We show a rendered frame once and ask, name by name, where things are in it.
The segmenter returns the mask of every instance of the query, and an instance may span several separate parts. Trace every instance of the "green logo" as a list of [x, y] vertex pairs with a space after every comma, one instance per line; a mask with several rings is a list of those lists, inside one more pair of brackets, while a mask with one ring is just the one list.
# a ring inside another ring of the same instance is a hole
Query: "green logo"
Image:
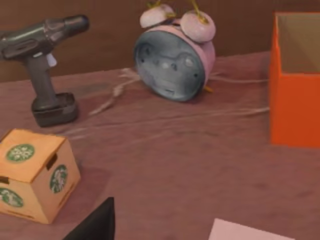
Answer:
[[24, 206], [22, 198], [14, 191], [7, 188], [0, 188], [0, 200], [15, 208], [21, 208]]
[[54, 194], [60, 193], [67, 182], [68, 169], [65, 165], [59, 165], [53, 172], [50, 179], [50, 189]]
[[30, 159], [34, 154], [34, 146], [30, 144], [20, 144], [14, 146], [6, 153], [6, 159], [11, 162], [21, 163]]

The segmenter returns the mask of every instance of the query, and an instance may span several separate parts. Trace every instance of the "table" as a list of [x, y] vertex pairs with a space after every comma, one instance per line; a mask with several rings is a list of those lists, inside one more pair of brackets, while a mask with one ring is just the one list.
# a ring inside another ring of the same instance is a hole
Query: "table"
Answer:
[[[269, 53], [220, 57], [229, 78], [266, 79]], [[60, 240], [109, 196], [117, 240], [207, 240], [215, 218], [296, 239], [320, 236], [320, 151], [269, 145], [268, 114], [222, 114], [268, 105], [266, 83], [210, 81], [190, 103], [170, 102], [141, 82], [128, 85], [113, 108], [89, 119], [120, 70], [56, 77], [72, 91], [81, 118], [41, 129], [29, 81], [2, 83], [0, 133], [26, 128], [64, 132], [81, 164], [82, 181], [52, 225], [0, 215], [0, 239]]]

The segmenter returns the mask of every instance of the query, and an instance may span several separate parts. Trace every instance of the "power drill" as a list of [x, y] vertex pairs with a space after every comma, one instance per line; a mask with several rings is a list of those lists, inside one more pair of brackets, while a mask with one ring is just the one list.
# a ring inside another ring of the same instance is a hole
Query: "power drill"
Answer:
[[19, 61], [29, 73], [36, 98], [31, 105], [40, 127], [66, 124], [78, 118], [79, 109], [70, 92], [55, 93], [49, 70], [57, 64], [51, 55], [63, 40], [89, 29], [85, 15], [46, 19], [17, 31], [0, 32], [0, 60]]

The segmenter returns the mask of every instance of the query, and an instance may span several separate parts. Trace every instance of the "pink alarm clock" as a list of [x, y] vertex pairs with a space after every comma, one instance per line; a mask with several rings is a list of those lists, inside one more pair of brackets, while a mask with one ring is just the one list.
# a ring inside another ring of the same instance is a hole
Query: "pink alarm clock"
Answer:
[[142, 81], [159, 96], [185, 102], [205, 87], [216, 54], [216, 26], [206, 13], [185, 13], [176, 19], [166, 4], [145, 11], [140, 25], [147, 29], [136, 41], [134, 60]]

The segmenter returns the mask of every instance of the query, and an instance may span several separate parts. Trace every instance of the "pink paper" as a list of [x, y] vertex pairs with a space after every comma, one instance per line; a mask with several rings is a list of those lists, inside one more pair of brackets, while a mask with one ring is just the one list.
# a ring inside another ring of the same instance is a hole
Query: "pink paper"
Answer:
[[252, 227], [215, 219], [209, 240], [294, 240]]

